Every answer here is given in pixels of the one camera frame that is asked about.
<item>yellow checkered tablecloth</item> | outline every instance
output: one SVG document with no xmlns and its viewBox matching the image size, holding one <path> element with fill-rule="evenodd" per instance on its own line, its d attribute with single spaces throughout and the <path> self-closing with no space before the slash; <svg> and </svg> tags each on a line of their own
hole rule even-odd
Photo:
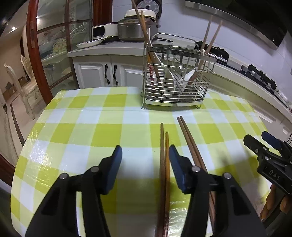
<svg viewBox="0 0 292 237">
<path fill-rule="evenodd" d="M 118 144 L 123 158 L 117 180 L 109 195 L 102 196 L 111 236 L 154 236 L 161 122 L 170 144 L 191 158 L 176 119 L 180 115 L 209 173 L 230 172 L 260 211 L 269 187 L 256 172 L 258 162 L 244 146 L 243 137 L 251 134 L 266 144 L 260 137 L 266 128 L 246 100 L 208 92 L 200 109 L 153 106 L 142 110 L 141 104 L 140 91 L 134 87 L 61 91 L 54 97 L 34 125 L 13 177 L 11 216 L 21 236 L 59 174 L 84 173 L 110 156 Z M 169 236 L 180 236 L 189 198 L 171 173 Z M 78 229 L 85 236 L 81 213 L 78 193 Z"/>
</svg>

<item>white cabinet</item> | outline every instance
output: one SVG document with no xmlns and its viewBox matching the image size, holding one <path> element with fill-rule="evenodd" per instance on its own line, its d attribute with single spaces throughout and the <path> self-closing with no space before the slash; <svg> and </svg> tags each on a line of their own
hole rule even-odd
<svg viewBox="0 0 292 237">
<path fill-rule="evenodd" d="M 135 86 L 142 88 L 143 57 L 93 55 L 74 57 L 79 87 Z"/>
</svg>

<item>black cabinet handle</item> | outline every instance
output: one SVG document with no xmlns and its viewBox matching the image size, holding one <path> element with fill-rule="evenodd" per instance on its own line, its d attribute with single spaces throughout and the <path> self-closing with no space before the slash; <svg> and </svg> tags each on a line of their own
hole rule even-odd
<svg viewBox="0 0 292 237">
<path fill-rule="evenodd" d="M 116 86 L 119 85 L 118 81 L 116 80 L 116 70 L 117 70 L 117 66 L 116 64 L 114 65 L 114 75 L 113 75 L 113 78 L 114 78 L 114 81 L 116 82 Z"/>
<path fill-rule="evenodd" d="M 108 66 L 107 66 L 107 64 L 105 65 L 105 79 L 107 80 L 107 84 L 109 85 L 110 84 L 110 81 L 108 80 L 108 78 L 107 78 L 107 68 L 108 68 Z"/>
</svg>

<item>stainless steel pot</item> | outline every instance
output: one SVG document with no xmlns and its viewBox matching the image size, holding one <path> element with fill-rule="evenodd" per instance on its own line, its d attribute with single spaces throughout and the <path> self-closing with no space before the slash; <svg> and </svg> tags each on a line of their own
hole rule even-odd
<svg viewBox="0 0 292 237">
<path fill-rule="evenodd" d="M 145 17 L 146 27 L 150 28 L 151 36 L 158 33 L 160 25 L 153 19 Z M 143 42 L 144 35 L 137 16 L 126 17 L 118 22 L 118 37 L 124 42 Z"/>
</svg>

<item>white tiled wall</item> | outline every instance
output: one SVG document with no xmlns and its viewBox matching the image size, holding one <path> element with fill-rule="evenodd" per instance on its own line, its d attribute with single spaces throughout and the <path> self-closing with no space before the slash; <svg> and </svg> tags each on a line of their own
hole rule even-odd
<svg viewBox="0 0 292 237">
<path fill-rule="evenodd" d="M 204 38 L 210 15 L 185 7 L 185 0 L 162 0 L 163 9 L 159 20 L 160 32 L 190 37 L 197 41 Z M 131 0 L 113 0 L 113 21 L 118 22 L 131 9 Z M 213 17 L 209 37 L 211 40 L 220 19 Z M 278 88 L 292 101 L 292 38 L 289 33 L 275 51 L 264 42 L 234 25 L 224 21 L 215 46 L 224 48 L 232 57 L 253 64 L 276 81 Z"/>
</svg>

